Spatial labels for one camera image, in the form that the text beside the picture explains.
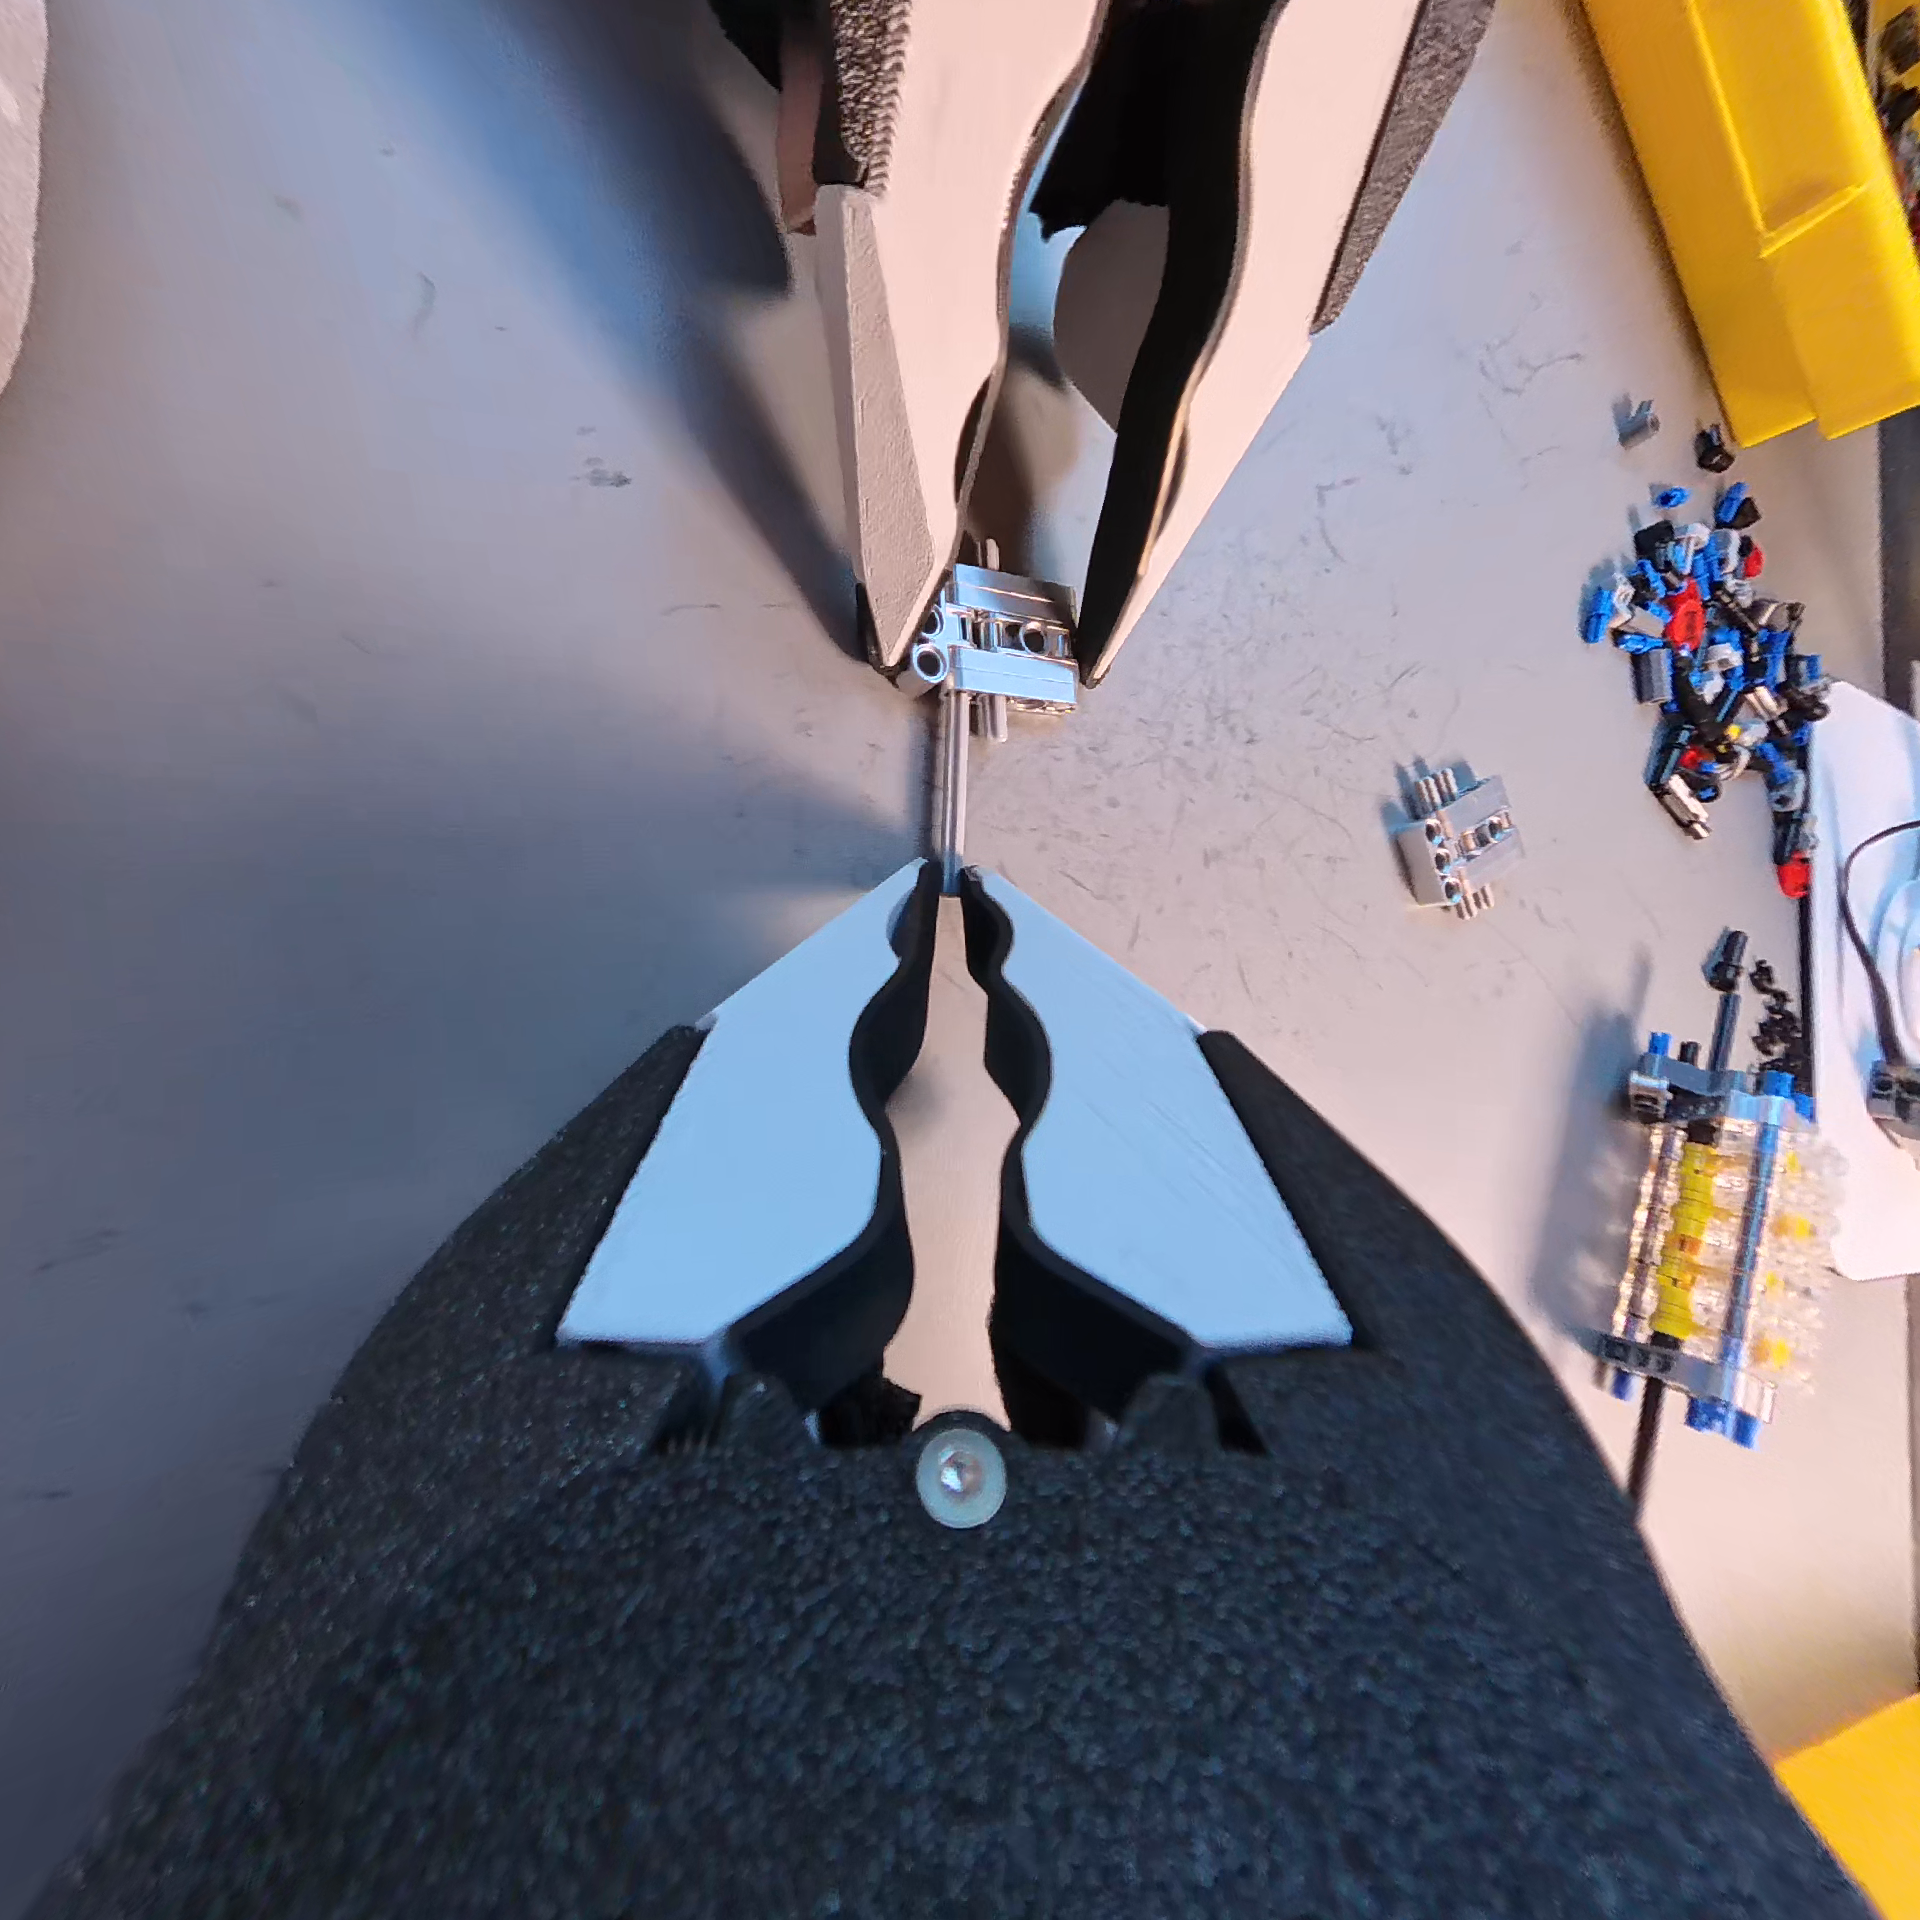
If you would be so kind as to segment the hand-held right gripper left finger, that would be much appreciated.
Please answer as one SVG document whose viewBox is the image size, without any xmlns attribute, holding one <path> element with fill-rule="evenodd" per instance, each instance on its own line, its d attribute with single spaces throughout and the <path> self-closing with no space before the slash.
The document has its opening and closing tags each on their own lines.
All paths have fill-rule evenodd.
<svg viewBox="0 0 1920 1920">
<path fill-rule="evenodd" d="M 939 896 L 908 862 L 709 1012 L 561 1342 L 770 1376 L 802 1410 L 881 1367 L 915 1281 L 887 1104 L 924 1043 Z"/>
</svg>

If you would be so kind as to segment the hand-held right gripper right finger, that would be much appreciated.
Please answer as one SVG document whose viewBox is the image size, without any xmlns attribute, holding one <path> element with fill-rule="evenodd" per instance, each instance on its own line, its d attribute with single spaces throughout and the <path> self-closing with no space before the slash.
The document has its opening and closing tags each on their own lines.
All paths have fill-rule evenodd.
<svg viewBox="0 0 1920 1920">
<path fill-rule="evenodd" d="M 1147 1379 L 1349 1345 L 1200 1026 L 1004 876 L 967 870 L 960 901 L 983 1060 L 1021 1121 L 989 1306 L 1015 1433 L 1085 1448 Z"/>
</svg>

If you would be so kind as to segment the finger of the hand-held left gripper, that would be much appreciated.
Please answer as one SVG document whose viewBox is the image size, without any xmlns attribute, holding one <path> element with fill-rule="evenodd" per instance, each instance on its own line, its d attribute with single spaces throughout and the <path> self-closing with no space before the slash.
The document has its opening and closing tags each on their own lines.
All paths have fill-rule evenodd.
<svg viewBox="0 0 1920 1920">
<path fill-rule="evenodd" d="M 1165 266 L 1082 590 L 1088 687 L 1304 358 L 1416 18 L 1416 2 L 1199 8 L 1169 103 Z"/>
<path fill-rule="evenodd" d="M 1027 189 L 1105 2 L 826 2 L 817 289 L 860 632 L 902 667 L 963 537 Z"/>
</svg>

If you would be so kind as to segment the chrome T-shaped connector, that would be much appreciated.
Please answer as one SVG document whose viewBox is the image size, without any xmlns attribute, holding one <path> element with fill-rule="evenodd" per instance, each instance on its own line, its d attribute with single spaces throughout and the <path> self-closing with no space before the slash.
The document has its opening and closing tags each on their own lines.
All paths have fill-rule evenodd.
<svg viewBox="0 0 1920 1920">
<path fill-rule="evenodd" d="M 967 691 L 970 664 L 967 659 L 976 650 L 976 618 L 973 610 L 952 595 L 936 598 L 924 612 L 921 630 L 911 642 L 911 650 L 902 659 L 899 687 L 911 697 L 924 697 L 934 691 Z"/>
</svg>

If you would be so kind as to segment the person's left hand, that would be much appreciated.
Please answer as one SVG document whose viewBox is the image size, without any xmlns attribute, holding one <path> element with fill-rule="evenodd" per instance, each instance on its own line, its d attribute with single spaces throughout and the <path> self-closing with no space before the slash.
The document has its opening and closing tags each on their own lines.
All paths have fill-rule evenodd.
<svg viewBox="0 0 1920 1920">
<path fill-rule="evenodd" d="M 783 45 L 777 113 L 780 220 L 790 235 L 814 235 L 814 138 L 823 106 L 823 55 L 808 39 Z"/>
</svg>

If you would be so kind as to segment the yellow storage bin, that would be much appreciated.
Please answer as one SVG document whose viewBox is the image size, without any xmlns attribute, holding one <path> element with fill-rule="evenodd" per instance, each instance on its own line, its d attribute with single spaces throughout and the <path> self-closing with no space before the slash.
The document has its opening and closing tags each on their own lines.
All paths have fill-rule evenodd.
<svg viewBox="0 0 1920 1920">
<path fill-rule="evenodd" d="M 1917 1715 L 1908 1694 L 1774 1766 L 1883 1917 L 1917 1917 Z"/>
<path fill-rule="evenodd" d="M 1727 427 L 1917 407 L 1917 244 L 1848 2 L 1588 2 Z"/>
</svg>

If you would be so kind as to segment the chrome beam assembly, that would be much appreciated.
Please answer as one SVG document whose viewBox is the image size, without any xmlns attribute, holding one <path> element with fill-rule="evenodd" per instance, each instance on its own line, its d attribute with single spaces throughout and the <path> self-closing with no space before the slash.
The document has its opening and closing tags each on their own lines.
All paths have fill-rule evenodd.
<svg viewBox="0 0 1920 1920">
<path fill-rule="evenodd" d="M 1496 881 L 1521 864 L 1508 785 L 1459 782 L 1453 766 L 1420 773 L 1395 835 L 1416 904 L 1471 922 L 1496 904 Z"/>
</svg>

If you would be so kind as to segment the pile of black red beams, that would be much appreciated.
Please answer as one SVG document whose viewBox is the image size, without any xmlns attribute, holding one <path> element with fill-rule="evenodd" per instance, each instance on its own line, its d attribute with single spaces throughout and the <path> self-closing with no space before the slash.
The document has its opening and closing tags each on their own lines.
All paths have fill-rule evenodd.
<svg viewBox="0 0 1920 1920">
<path fill-rule="evenodd" d="M 1848 2 L 1893 182 L 1917 244 L 1917 2 Z"/>
</svg>

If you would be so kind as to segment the clear engine block model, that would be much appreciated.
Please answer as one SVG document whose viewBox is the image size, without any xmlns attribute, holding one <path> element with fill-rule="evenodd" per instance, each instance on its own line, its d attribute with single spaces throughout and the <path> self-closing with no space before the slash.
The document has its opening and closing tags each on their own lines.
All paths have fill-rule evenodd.
<svg viewBox="0 0 1920 1920">
<path fill-rule="evenodd" d="M 1591 1345 L 1599 1388 L 1642 1406 L 1631 1510 L 1669 1406 L 1692 1433 L 1741 1451 L 1762 1440 L 1780 1394 L 1810 1379 L 1836 1278 L 1841 1162 L 1813 1092 L 1787 1069 L 1735 1069 L 1721 1051 L 1652 1030 L 1623 1091 L 1648 1162 L 1614 1306 Z"/>
</svg>

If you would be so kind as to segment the pile of mixed small connectors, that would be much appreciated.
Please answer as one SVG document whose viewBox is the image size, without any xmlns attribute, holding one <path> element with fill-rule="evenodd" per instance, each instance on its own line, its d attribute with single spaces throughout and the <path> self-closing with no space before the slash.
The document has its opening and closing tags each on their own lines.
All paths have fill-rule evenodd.
<svg viewBox="0 0 1920 1920">
<path fill-rule="evenodd" d="M 1588 595 L 1582 635 L 1628 659 L 1652 711 L 1651 795 L 1692 841 L 1713 835 L 1713 804 L 1756 776 L 1773 815 L 1773 864 L 1790 901 L 1813 878 L 1813 728 L 1831 679 L 1801 647 L 1804 607 L 1762 590 L 1759 503 L 1744 482 L 1715 492 L 1709 517 L 1682 517 L 1692 492 L 1663 486 L 1663 517 L 1634 531 L 1628 565 Z"/>
</svg>

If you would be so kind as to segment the white lamp base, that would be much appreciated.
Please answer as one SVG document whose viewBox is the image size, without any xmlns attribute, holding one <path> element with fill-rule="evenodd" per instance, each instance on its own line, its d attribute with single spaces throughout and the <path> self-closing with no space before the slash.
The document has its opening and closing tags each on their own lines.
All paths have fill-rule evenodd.
<svg viewBox="0 0 1920 1920">
<path fill-rule="evenodd" d="M 1854 1284 L 1917 1272 L 1917 1158 L 1862 1100 L 1889 1057 L 1917 1064 L 1917 721 L 1835 682 L 1813 728 L 1813 1092 L 1841 1164 L 1831 1253 Z"/>
</svg>

